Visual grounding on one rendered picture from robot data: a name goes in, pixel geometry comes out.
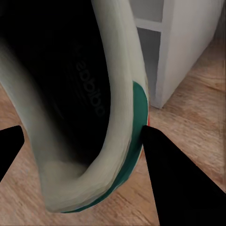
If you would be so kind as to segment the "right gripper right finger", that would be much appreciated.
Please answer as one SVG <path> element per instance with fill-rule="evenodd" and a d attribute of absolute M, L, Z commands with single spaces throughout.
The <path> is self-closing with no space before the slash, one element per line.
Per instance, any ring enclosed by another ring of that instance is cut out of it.
<path fill-rule="evenodd" d="M 226 226 L 226 193 L 182 150 L 147 125 L 143 147 L 160 226 Z"/>

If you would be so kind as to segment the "gym shoe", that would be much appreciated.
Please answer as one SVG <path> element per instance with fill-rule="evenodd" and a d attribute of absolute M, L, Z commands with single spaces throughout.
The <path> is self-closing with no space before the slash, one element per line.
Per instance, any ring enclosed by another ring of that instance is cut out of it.
<path fill-rule="evenodd" d="M 131 177 L 150 117 L 129 0 L 0 0 L 0 83 L 48 212 L 92 208 Z"/>

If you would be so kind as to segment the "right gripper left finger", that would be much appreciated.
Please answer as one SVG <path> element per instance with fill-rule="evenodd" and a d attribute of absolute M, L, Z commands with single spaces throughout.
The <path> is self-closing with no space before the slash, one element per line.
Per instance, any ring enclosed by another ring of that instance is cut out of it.
<path fill-rule="evenodd" d="M 0 181 L 24 144 L 24 134 L 20 125 L 0 130 Z"/>

